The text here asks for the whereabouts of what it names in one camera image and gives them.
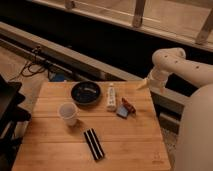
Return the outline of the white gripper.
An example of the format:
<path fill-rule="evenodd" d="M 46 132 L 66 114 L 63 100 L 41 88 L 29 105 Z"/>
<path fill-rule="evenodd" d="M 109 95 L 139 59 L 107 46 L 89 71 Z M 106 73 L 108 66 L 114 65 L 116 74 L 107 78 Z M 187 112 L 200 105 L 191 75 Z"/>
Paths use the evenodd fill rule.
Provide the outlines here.
<path fill-rule="evenodd" d="M 153 68 L 148 74 L 148 80 L 143 79 L 138 85 L 137 90 L 147 88 L 148 83 L 151 87 L 158 88 L 160 92 L 163 92 L 166 85 L 166 74 L 159 69 Z"/>

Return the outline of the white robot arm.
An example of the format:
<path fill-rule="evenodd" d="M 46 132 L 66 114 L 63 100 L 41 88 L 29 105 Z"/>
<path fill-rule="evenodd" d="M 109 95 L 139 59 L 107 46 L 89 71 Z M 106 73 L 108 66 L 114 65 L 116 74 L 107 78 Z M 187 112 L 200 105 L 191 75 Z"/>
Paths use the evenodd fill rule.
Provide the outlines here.
<path fill-rule="evenodd" d="M 158 49 L 152 62 L 139 89 L 163 92 L 171 74 L 197 87 L 184 104 L 173 171 L 213 171 L 213 65 L 187 60 L 183 48 Z"/>

